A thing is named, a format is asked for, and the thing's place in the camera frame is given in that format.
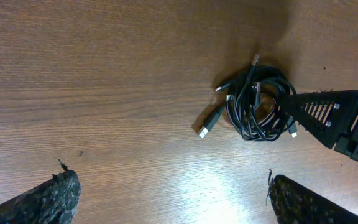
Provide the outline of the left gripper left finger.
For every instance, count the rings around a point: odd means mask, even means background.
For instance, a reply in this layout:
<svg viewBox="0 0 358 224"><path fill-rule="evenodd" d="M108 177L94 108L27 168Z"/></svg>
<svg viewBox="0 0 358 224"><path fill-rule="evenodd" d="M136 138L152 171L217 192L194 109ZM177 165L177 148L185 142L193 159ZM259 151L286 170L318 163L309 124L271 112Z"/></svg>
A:
<svg viewBox="0 0 358 224"><path fill-rule="evenodd" d="M71 223L81 184L75 171L60 165L63 172L0 204L0 223Z"/></svg>

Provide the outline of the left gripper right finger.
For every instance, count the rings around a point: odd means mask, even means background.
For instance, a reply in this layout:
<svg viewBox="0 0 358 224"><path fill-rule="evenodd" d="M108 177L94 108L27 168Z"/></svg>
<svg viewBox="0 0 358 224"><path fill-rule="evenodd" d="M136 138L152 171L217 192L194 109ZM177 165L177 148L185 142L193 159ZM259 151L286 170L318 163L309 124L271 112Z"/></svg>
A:
<svg viewBox="0 0 358 224"><path fill-rule="evenodd" d="M358 215L285 175L269 171L267 201L279 224L358 224Z"/></svg>

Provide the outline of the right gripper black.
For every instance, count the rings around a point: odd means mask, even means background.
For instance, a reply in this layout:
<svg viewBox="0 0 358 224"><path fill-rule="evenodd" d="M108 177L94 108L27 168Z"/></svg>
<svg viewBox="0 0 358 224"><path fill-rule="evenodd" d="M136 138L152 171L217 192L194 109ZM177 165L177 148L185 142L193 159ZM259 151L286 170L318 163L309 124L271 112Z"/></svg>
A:
<svg viewBox="0 0 358 224"><path fill-rule="evenodd" d="M321 144L358 162L358 90L284 96L280 106Z"/></svg>

